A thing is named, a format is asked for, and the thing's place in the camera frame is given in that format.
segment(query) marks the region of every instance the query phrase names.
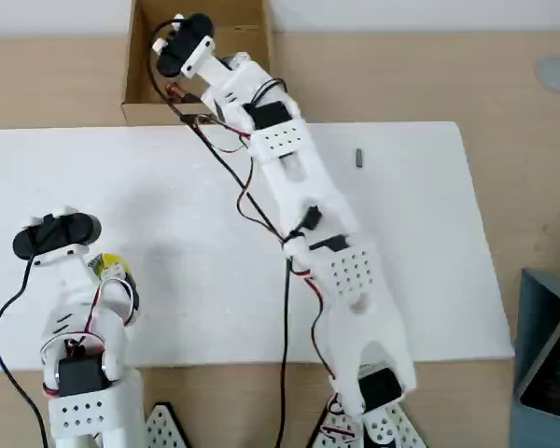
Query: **gray box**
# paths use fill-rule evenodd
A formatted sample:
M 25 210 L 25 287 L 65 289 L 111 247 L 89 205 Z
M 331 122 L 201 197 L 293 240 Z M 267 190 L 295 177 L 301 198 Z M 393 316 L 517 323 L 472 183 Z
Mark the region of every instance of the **gray box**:
M 560 417 L 521 402 L 521 396 L 560 338 L 560 278 L 523 270 L 515 342 L 512 448 L 560 448 Z

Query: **small black object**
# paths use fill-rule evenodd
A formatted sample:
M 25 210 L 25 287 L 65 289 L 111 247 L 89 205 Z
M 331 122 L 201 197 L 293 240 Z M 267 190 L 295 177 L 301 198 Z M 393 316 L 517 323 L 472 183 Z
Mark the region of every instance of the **small black object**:
M 205 14 L 197 13 L 179 23 L 180 28 L 166 39 L 156 67 L 163 77 L 177 77 L 180 69 L 206 36 L 214 37 L 214 24 Z
M 247 104 L 244 105 L 244 108 L 253 119 L 255 129 L 257 130 L 270 128 L 276 124 L 292 120 L 287 107 L 279 101 L 259 107 Z
M 348 248 L 349 245 L 346 242 L 345 235 L 334 235 L 315 243 L 314 245 L 310 245 L 309 250 L 317 250 L 320 247 L 327 247 L 332 252 L 340 252 L 341 250 Z
M 309 207 L 307 209 L 305 217 L 301 221 L 299 228 L 305 228 L 308 231 L 314 231 L 321 218 L 322 214 L 319 211 L 319 207 L 317 205 Z
M 41 224 L 20 231 L 12 242 L 12 249 L 20 259 L 29 259 L 67 245 L 90 245 L 101 233 L 100 221 L 91 215 L 46 215 Z
M 365 400 L 365 412 L 386 406 L 402 397 L 402 387 L 392 370 L 386 368 L 358 380 L 358 386 Z
M 96 392 L 110 387 L 111 382 L 102 370 L 102 354 L 77 355 L 61 359 L 58 363 L 59 393 L 61 397 Z

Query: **cardboard box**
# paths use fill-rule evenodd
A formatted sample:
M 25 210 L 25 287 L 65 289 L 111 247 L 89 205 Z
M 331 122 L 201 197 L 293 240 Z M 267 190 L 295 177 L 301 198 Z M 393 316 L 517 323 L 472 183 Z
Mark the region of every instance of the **cardboard box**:
M 272 71 L 272 32 L 267 0 L 134 0 L 129 29 L 126 83 L 122 112 L 130 126 L 178 124 L 178 118 L 154 92 L 147 78 L 146 58 L 149 37 L 158 23 L 175 14 L 188 17 L 195 12 L 207 14 L 214 23 L 218 58 L 246 51 L 265 70 Z M 170 82 L 157 72 L 156 80 L 165 91 Z M 181 86 L 200 97 L 205 85 L 195 77 Z M 176 104 L 186 114 L 209 113 L 202 103 Z

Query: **black wire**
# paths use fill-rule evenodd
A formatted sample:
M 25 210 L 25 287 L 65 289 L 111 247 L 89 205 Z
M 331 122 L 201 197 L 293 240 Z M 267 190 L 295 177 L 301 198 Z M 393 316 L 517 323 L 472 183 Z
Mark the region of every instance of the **black wire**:
M 146 57 L 146 60 L 147 60 L 147 77 L 149 78 L 149 82 L 150 82 L 153 90 L 156 91 L 156 93 L 160 96 L 160 98 L 168 105 L 168 107 L 170 107 L 170 109 L 175 113 L 175 115 L 180 119 L 180 121 L 187 124 L 190 127 L 190 129 L 195 133 L 195 135 L 197 135 L 202 140 L 202 142 L 205 144 L 207 149 L 209 149 L 209 151 L 212 153 L 212 155 L 216 158 L 218 163 L 220 163 L 224 167 L 224 169 L 226 169 L 226 171 L 229 172 L 229 174 L 232 176 L 234 181 L 242 189 L 244 189 L 245 184 L 243 183 L 241 178 L 238 176 L 238 174 L 236 174 L 234 172 L 234 170 L 232 170 L 232 168 L 226 163 L 226 161 L 224 161 L 224 159 L 222 159 L 220 157 L 220 155 L 217 153 L 214 146 L 211 144 L 211 142 L 207 139 L 207 137 L 199 129 L 199 126 L 195 122 L 195 117 L 185 115 L 180 110 L 178 110 L 175 107 L 175 105 L 172 103 L 172 100 L 170 98 L 168 98 L 163 93 L 163 91 L 161 91 L 160 87 L 158 86 L 158 83 L 156 82 L 156 78 L 154 77 L 153 69 L 151 67 L 151 53 L 153 51 L 151 47 L 153 46 L 153 43 L 158 36 L 158 33 L 163 28 L 165 28 L 166 26 L 169 26 L 173 23 L 182 23 L 182 21 L 184 21 L 184 20 L 183 19 L 173 19 L 173 20 L 170 20 L 170 21 L 163 21 L 162 23 L 158 24 L 158 26 L 156 26 L 156 28 L 151 33 L 151 38 L 149 39 L 149 46 L 147 48 L 147 57 Z M 248 192 L 245 196 L 251 202 L 251 204 L 255 207 L 255 209 L 259 213 L 259 216 L 261 217 L 261 219 L 263 219 L 263 221 L 266 223 L 266 225 L 272 230 L 272 232 L 276 236 L 280 237 L 280 233 L 278 232 L 278 230 L 276 229 L 274 224 L 272 224 L 272 222 L 267 217 L 267 215 L 263 212 L 263 210 L 261 210 L 261 207 L 259 207 L 259 204 L 253 198 L 253 196 L 251 196 L 251 193 Z
M 292 274 L 292 259 L 287 259 L 287 273 L 284 282 L 284 349 L 282 351 L 282 366 L 280 367 L 280 428 L 276 438 L 275 448 L 280 448 L 284 437 L 284 427 L 287 422 L 287 358 L 288 358 L 288 299 L 290 297 L 290 275 Z
M 2 318 L 2 315 L 5 313 L 8 307 L 12 303 L 14 303 L 20 296 L 22 296 L 23 292 L 25 292 L 25 289 L 27 288 L 27 282 L 29 281 L 29 274 L 31 273 L 31 267 L 33 266 L 34 257 L 35 256 L 31 256 L 27 260 L 27 266 L 25 267 L 25 274 L 22 277 L 21 289 L 19 290 L 19 292 L 17 292 L 17 294 L 12 296 L 12 298 L 9 301 L 7 301 L 0 309 L 0 319 Z M 40 411 L 37 409 L 37 405 L 35 405 L 31 397 L 29 397 L 27 393 L 24 391 L 24 389 L 19 385 L 19 383 L 17 383 L 17 380 L 15 380 L 15 377 L 12 375 L 7 365 L 4 363 L 4 360 L 2 359 L 1 355 L 0 355 L 0 368 L 7 376 L 8 380 L 12 383 L 14 388 L 17 389 L 17 392 L 21 394 L 23 399 L 27 402 L 31 410 L 34 412 L 35 418 L 37 419 L 37 424 L 39 425 L 39 432 L 41 433 L 42 446 L 44 448 L 48 448 L 48 436 L 46 435 L 46 426 L 44 425 L 44 419 L 42 418 Z
M 266 82 L 261 84 L 258 91 L 255 92 L 255 95 L 253 95 L 253 98 L 251 99 L 250 105 L 255 107 L 268 91 L 280 85 L 284 88 L 284 91 L 288 93 L 287 83 L 282 78 L 273 77 L 272 79 L 268 79 Z

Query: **white plastic bracket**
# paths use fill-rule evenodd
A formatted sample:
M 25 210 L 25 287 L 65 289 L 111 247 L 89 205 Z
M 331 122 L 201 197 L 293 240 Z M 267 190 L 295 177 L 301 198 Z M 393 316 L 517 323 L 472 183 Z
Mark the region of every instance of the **white plastic bracket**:
M 403 393 L 416 388 L 404 324 L 384 279 L 375 243 L 360 242 L 336 253 L 313 258 L 312 272 L 328 300 L 320 318 L 326 353 L 349 415 L 362 415 L 365 404 L 358 378 L 362 363 L 385 364 L 397 376 Z M 372 348 L 372 357 L 363 352 Z
M 51 399 L 49 422 L 52 437 L 71 439 L 101 433 L 104 446 L 145 448 L 143 383 L 129 370 L 108 389 Z

